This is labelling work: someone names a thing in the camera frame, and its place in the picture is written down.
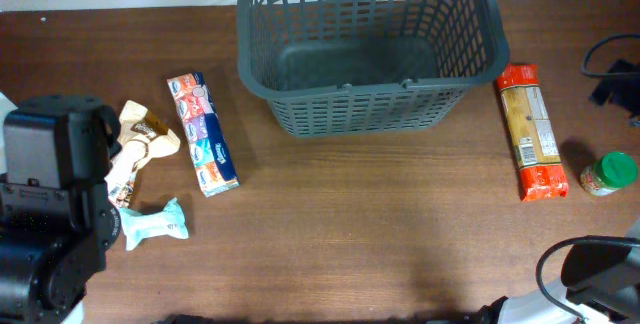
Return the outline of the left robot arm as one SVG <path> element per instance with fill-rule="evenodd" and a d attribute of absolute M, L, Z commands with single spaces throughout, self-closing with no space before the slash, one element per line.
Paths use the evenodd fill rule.
<path fill-rule="evenodd" d="M 34 97 L 6 116 L 2 322 L 64 322 L 105 270 L 121 230 L 105 181 L 120 130 L 115 111 L 92 96 Z"/>

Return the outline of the orange spaghetti package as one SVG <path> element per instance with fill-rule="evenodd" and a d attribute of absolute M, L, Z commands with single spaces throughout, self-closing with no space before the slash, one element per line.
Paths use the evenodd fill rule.
<path fill-rule="evenodd" d="M 521 199 L 567 196 L 569 183 L 540 90 L 538 67 L 509 64 L 496 86 L 517 162 Z"/>

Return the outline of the Kleenex tissue multipack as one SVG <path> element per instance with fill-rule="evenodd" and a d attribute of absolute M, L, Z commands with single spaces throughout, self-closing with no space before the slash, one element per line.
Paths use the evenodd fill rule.
<path fill-rule="evenodd" d="M 188 73 L 166 82 L 204 196 L 211 197 L 238 187 L 238 175 L 203 74 Z"/>

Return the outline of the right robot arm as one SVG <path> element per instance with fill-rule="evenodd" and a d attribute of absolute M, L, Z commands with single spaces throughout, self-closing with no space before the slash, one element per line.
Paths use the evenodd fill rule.
<path fill-rule="evenodd" d="M 534 64 L 510 64 L 497 78 L 524 201 L 569 193 Z M 468 323 L 636 323 L 639 320 L 639 231 L 625 237 L 583 236 L 547 249 L 536 264 L 535 291 L 502 297 Z"/>

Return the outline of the green lid jar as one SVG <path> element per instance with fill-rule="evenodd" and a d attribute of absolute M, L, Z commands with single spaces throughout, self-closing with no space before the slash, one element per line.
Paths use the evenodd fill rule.
<path fill-rule="evenodd" d="M 594 196 L 606 196 L 633 184 L 639 176 L 635 160 L 623 152 L 610 152 L 580 174 L 581 186 Z"/>

